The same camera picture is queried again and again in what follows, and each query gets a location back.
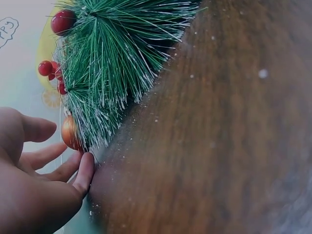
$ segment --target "christmas decoration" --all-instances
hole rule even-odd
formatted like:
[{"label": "christmas decoration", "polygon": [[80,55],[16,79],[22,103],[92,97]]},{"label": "christmas decoration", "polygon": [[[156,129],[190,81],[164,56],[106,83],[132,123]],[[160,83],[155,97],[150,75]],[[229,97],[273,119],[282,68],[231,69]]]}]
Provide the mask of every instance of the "christmas decoration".
[{"label": "christmas decoration", "polygon": [[53,79],[55,78],[54,72],[52,72],[52,73],[48,76],[48,78],[49,78],[49,81],[53,80]]},{"label": "christmas decoration", "polygon": [[[55,76],[75,123],[71,132],[84,150],[107,145],[129,100],[139,103],[153,86],[199,1],[71,0],[57,7]],[[62,136],[68,143],[68,134]]]},{"label": "christmas decoration", "polygon": [[43,61],[38,66],[38,71],[42,76],[47,77],[52,73],[52,64],[49,61]]},{"label": "christmas decoration", "polygon": [[58,83],[58,92],[61,94],[61,95],[65,95],[67,94],[66,90],[65,90],[65,84],[63,81],[60,81]]},{"label": "christmas decoration", "polygon": [[76,22],[76,16],[73,11],[62,10],[56,13],[51,20],[52,31],[59,35],[64,36],[66,32],[73,27]]},{"label": "christmas decoration", "polygon": [[79,140],[77,127],[72,116],[68,116],[62,125],[61,136],[64,143],[73,150],[83,151]]}]

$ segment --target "finger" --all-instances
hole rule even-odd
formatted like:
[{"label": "finger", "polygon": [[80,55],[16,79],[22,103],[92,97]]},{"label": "finger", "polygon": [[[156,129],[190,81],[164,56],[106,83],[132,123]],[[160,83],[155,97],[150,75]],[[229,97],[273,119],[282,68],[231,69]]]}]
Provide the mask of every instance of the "finger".
[{"label": "finger", "polygon": [[19,111],[0,108],[0,157],[6,157],[17,165],[25,141],[44,141],[56,130],[56,124],[22,115]]},{"label": "finger", "polygon": [[78,170],[82,158],[82,153],[75,152],[66,162],[60,165],[52,173],[44,174],[50,181],[67,182]]},{"label": "finger", "polygon": [[85,153],[81,159],[77,177],[73,182],[73,187],[81,196],[85,196],[89,190],[94,174],[94,167],[94,156],[91,153]]},{"label": "finger", "polygon": [[57,125],[42,118],[22,115],[24,142],[43,142],[49,139],[57,129]]},{"label": "finger", "polygon": [[64,143],[56,143],[36,152],[22,153],[19,161],[27,162],[33,170],[38,170],[59,157],[66,149]]}]

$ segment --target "fake snow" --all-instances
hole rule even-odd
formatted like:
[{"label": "fake snow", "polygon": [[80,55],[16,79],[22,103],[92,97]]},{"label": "fake snow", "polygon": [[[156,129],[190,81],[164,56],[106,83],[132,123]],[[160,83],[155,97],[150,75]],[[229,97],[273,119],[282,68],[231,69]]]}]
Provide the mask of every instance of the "fake snow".
[{"label": "fake snow", "polygon": [[259,78],[265,79],[265,78],[268,77],[269,72],[268,72],[267,69],[262,69],[262,70],[259,71],[258,75],[259,75]]}]

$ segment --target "green pine needle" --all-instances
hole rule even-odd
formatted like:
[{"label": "green pine needle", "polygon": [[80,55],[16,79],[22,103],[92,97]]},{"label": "green pine needle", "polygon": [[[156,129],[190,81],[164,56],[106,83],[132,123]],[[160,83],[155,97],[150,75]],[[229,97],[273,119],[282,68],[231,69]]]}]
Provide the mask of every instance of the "green pine needle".
[{"label": "green pine needle", "polygon": [[86,149],[107,145],[127,100],[139,103],[198,11],[197,0],[73,0],[59,7],[77,22],[61,40],[57,61],[65,106]]}]

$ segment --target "artificial pine needle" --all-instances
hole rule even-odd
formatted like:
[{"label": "artificial pine needle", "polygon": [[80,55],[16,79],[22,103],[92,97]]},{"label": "artificial pine needle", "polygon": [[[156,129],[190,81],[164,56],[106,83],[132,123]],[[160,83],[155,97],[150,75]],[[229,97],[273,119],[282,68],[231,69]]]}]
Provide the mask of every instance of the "artificial pine needle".
[{"label": "artificial pine needle", "polygon": [[198,11],[197,0],[72,0],[77,22],[58,46],[65,106],[84,148],[107,145],[128,98],[139,103]]}]

